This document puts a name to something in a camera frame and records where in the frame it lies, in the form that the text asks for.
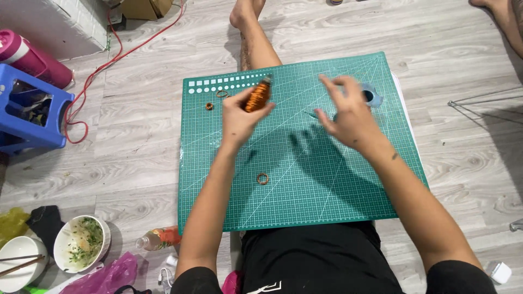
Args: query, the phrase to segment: white bottle cap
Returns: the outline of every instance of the white bottle cap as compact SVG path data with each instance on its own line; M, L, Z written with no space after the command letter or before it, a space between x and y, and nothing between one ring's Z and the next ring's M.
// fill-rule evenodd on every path
M512 270L504 263L500 263L495 270L492 271L491 278L500 283L504 284L508 281L512 275Z
M165 262L172 267L176 267L176 265L178 264L178 259L172 255L169 255Z

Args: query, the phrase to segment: white bowl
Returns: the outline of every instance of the white bowl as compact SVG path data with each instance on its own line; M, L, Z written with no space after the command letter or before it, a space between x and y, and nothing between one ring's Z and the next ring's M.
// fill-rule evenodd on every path
M38 240L26 236L20 236L7 242L0 250L0 259L37 254L42 254L45 258L37 263L33 263L0 277L0 291L11 293L27 286L40 276L49 261L46 247ZM34 258L0 262L0 272L31 261L32 259Z
M78 265L71 264L69 261L69 258L71 257L71 254L69 251L71 250L69 244L75 244L76 241L73 238L73 232L75 231L74 228L72 228L71 224L77 223L80 219L83 218L92 218L98 222L102 229L102 233L104 236L104 241L101 246L100 252L98 252L98 255L96 256L96 259L94 259L93 262L90 264L80 267ZM93 264L97 263L102 259L102 257L107 252L107 249L109 249L109 244L111 243L111 231L109 230L109 226L105 223L105 221L92 217L92 216L79 216L72 220L70 220L68 223L66 223L60 232L58 233L58 236L56 236L56 240L54 241L54 261L58 265L58 267L67 272L67 273L78 273L82 272L86 269L89 269Z

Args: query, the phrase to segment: person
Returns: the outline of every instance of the person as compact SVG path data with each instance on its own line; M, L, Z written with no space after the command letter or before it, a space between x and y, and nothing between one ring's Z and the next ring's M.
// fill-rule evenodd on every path
M507 37L510 46L523 58L523 0L469 0L470 4L487 7Z
M281 65L257 21L261 0L237 0L231 24L245 37L252 69ZM338 116L316 110L329 135L363 155L379 175L427 273L428 293L495 293L460 228L380 131L358 83L320 76ZM338 86L344 88L342 93ZM217 253L235 157L274 103L247 113L252 89L223 101L222 141L187 219L171 293L221 293ZM402 293L371 221L247 231L242 293Z

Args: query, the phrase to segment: green cutting mat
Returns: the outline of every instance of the green cutting mat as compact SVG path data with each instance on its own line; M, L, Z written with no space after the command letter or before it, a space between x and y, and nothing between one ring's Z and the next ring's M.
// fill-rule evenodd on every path
M310 113L334 105L318 80L354 76L376 86L384 102L373 115L401 157L427 185L425 173L383 52L261 70L184 79L178 225L183 231L192 203L222 138L218 90L234 95L273 75L276 108L240 150L223 231L396 218L378 176L356 151L328 136ZM214 104L207 111L205 104ZM256 177L269 175L260 185Z

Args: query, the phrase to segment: hand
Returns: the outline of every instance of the hand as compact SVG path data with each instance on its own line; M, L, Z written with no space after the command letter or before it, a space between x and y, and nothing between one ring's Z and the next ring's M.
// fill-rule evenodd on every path
M340 76L331 81L320 75L320 80L338 111L334 122L321 109L314 110L328 134L360 153L373 148L377 142L388 141L374 121L361 88L353 78ZM336 85L343 86L345 93L340 92Z
M276 104L267 103L264 108L248 113L242 105L249 99L253 88L241 91L237 95L223 100L222 106L222 145L235 149L247 142L256 125L272 111Z

